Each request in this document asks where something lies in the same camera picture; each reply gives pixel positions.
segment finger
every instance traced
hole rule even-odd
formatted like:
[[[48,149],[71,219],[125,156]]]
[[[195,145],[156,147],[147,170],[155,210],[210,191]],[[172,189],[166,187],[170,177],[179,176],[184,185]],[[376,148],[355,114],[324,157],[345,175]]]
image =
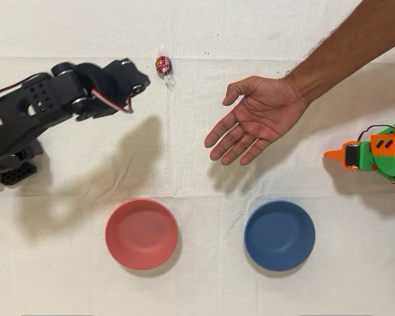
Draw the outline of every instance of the finger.
[[[237,125],[234,127],[228,134],[226,134],[222,140],[212,149],[211,159],[218,160],[220,159],[236,142],[240,140],[241,137],[244,136],[246,131],[242,128],[241,125]]]
[[[238,142],[236,142],[230,151],[226,153],[223,158],[221,158],[221,163],[223,165],[231,164],[247,150],[247,148],[255,141],[255,139],[256,138],[250,134],[244,135]]]
[[[257,77],[252,76],[241,81],[229,84],[223,105],[232,105],[240,95],[251,94],[254,91],[254,83]]]
[[[222,135],[227,133],[235,124],[237,124],[237,119],[234,113],[231,111],[224,118],[222,118],[210,131],[205,139],[205,147],[210,148],[214,146]]]
[[[272,143],[267,140],[258,139],[249,149],[249,151],[241,158],[240,164],[245,166],[251,163],[262,151],[268,148]]]

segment forearm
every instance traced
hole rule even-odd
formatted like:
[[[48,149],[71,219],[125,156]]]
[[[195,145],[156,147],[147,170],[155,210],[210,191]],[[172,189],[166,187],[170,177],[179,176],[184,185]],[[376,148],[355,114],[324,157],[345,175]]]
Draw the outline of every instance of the forearm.
[[[309,102],[395,46],[395,0],[363,0],[287,77]]]

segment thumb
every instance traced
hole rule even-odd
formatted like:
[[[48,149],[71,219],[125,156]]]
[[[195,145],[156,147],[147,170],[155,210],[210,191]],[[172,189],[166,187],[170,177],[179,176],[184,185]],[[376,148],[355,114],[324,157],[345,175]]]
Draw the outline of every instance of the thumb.
[[[249,77],[241,81],[233,82],[226,88],[226,95],[223,105],[232,105],[240,95],[251,94],[254,92],[254,82],[257,77]]]

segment blue bowl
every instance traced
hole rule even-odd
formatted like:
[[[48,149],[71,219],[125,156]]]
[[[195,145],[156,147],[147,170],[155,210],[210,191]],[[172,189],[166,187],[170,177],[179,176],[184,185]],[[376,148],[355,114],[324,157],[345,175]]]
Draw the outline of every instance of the blue bowl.
[[[253,212],[244,231],[249,256],[261,267],[286,271],[303,263],[315,245],[309,214],[288,201],[272,201]]]

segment orange and green robotic arm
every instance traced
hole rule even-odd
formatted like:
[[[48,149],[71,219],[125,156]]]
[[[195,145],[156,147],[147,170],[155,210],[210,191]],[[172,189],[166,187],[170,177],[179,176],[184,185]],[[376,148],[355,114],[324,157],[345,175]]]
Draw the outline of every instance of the orange and green robotic arm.
[[[378,134],[370,135],[370,142],[361,141],[371,127],[386,126]],[[357,140],[342,144],[341,149],[328,150],[324,157],[335,159],[350,170],[377,171],[391,183],[395,183],[395,124],[372,125],[363,131]]]

